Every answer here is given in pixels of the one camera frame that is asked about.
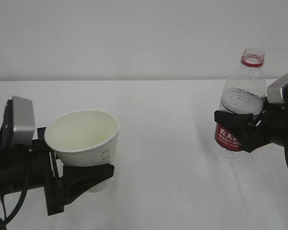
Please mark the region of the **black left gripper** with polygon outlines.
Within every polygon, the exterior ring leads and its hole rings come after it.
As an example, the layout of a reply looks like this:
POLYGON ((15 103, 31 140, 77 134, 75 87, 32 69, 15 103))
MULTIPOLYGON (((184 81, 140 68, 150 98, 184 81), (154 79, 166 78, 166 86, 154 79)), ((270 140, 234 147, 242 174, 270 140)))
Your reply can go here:
POLYGON ((45 127, 37 129, 37 139, 29 148, 30 179, 29 188, 42 187, 45 193, 47 214, 62 213, 64 205, 71 204, 83 193, 114 175, 115 167, 111 164, 96 166, 63 166, 63 195, 59 185, 56 156, 45 142, 45 127))

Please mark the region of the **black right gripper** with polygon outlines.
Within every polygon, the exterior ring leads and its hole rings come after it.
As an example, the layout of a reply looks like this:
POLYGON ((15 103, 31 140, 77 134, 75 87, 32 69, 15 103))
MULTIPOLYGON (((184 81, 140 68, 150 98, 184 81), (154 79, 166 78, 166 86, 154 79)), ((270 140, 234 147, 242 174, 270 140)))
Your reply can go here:
POLYGON ((240 149, 252 152, 268 144, 284 146, 288 138, 288 103, 264 98, 259 114, 235 114, 216 110, 215 122, 239 138, 240 149))

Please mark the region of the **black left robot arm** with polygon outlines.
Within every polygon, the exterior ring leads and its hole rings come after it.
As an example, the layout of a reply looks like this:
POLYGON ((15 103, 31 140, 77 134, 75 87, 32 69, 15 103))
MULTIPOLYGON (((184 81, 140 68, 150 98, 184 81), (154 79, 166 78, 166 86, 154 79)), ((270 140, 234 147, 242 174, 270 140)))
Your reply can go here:
POLYGON ((45 143, 45 128, 38 128, 38 138, 29 147, 0 147, 0 195, 26 192, 42 187, 48 215, 62 213, 83 193, 110 179, 115 167, 111 164, 79 167, 63 165, 59 176, 58 156, 45 143))

